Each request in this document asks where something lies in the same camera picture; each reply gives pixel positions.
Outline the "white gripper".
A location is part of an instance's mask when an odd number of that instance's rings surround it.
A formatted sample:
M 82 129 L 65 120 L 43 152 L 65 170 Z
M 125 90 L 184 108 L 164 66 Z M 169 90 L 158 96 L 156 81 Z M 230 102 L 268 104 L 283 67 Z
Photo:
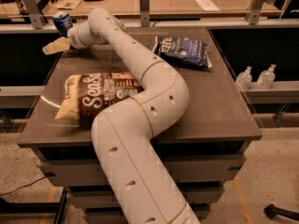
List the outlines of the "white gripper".
M 62 36 L 50 42 L 42 49 L 43 52 L 46 55 L 55 54 L 68 50 L 70 45 L 75 49 L 84 49 L 94 45 L 98 40 L 98 36 L 92 32 L 86 21 L 70 28 L 67 32 L 67 38 Z

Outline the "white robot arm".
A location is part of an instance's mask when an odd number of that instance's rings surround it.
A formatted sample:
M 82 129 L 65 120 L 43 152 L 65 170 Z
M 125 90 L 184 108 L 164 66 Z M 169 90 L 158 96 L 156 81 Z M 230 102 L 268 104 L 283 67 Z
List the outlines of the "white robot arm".
M 143 91 L 104 109 L 92 125 L 97 158 L 129 224 L 201 224 L 150 140 L 186 111 L 189 90 L 180 73 L 125 32 L 103 8 L 43 48 L 45 54 L 108 42 Z

